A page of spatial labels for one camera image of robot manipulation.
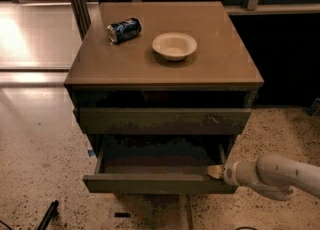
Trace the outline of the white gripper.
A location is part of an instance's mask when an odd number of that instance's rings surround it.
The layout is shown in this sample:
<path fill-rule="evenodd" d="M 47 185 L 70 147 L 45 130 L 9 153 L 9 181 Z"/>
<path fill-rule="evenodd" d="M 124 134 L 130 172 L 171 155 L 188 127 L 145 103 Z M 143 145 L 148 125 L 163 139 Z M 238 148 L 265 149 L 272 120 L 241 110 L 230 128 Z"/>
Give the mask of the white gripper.
<path fill-rule="evenodd" d="M 207 174 L 214 179 L 224 179 L 232 186 L 256 187 L 259 183 L 256 164 L 249 161 L 227 162 L 222 165 L 210 165 Z"/>

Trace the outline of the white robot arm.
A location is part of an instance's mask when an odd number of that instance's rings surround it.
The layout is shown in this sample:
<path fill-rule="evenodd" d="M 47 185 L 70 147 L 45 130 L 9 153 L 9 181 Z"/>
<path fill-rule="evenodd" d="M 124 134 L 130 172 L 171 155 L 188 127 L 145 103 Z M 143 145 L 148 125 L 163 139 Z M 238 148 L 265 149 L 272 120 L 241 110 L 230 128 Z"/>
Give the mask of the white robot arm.
<path fill-rule="evenodd" d="M 272 200 L 288 201 L 296 188 L 320 198 L 320 168 L 277 154 L 262 155 L 255 162 L 208 166 L 207 174 L 231 186 L 248 187 Z"/>

